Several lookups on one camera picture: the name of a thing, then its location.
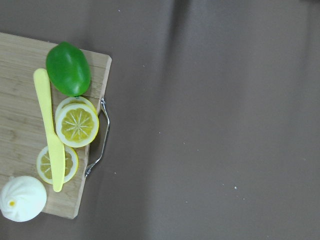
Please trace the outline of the upper lemon slice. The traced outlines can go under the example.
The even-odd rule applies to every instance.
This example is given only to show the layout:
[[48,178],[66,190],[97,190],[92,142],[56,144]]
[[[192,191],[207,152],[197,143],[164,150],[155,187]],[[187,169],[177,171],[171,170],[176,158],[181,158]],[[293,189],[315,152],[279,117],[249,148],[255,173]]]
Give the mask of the upper lemon slice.
[[63,107],[56,117],[56,134],[60,140],[72,148],[90,144],[99,131],[97,113],[83,103],[71,103]]

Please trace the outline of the hidden lemon slice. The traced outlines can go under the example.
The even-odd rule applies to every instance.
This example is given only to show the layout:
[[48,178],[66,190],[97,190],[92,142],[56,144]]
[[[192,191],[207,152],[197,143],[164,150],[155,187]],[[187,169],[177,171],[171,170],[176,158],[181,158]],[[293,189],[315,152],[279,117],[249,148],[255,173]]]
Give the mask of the hidden lemon slice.
[[69,104],[85,104],[90,109],[92,109],[96,114],[97,110],[95,106],[85,97],[78,96],[78,97],[67,97],[66,99],[62,100],[59,105],[56,108],[54,119],[57,120],[58,116],[60,115],[60,112],[62,108],[66,107]]

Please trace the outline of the yellow plastic knife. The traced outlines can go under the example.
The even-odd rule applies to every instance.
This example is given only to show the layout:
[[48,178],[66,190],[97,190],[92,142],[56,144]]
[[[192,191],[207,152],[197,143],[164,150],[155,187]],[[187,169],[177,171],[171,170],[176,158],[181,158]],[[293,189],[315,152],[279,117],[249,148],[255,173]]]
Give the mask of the yellow plastic knife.
[[54,128],[51,83],[47,70],[38,68],[33,73],[34,87],[42,115],[52,175],[52,187],[55,192],[63,188],[65,178],[65,147]]

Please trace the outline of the lower lemon slice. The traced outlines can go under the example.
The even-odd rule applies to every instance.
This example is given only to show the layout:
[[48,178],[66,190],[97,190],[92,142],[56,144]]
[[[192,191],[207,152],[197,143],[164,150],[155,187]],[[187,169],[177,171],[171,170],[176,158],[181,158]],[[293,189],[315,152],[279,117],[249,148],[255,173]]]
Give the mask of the lower lemon slice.
[[[76,174],[79,166],[79,159],[76,151],[69,147],[64,146],[65,151],[65,174],[63,183],[70,181]],[[39,177],[46,183],[52,185],[52,171],[48,147],[45,146],[36,159],[36,170]]]

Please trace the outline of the green lime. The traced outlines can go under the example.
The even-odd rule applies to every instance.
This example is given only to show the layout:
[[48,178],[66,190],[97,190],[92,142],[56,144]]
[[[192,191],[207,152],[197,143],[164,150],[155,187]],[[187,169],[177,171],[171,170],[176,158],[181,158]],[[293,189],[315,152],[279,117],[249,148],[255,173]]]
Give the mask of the green lime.
[[46,70],[55,88],[68,97],[81,96],[90,87],[91,70],[84,53],[66,41],[48,52]]

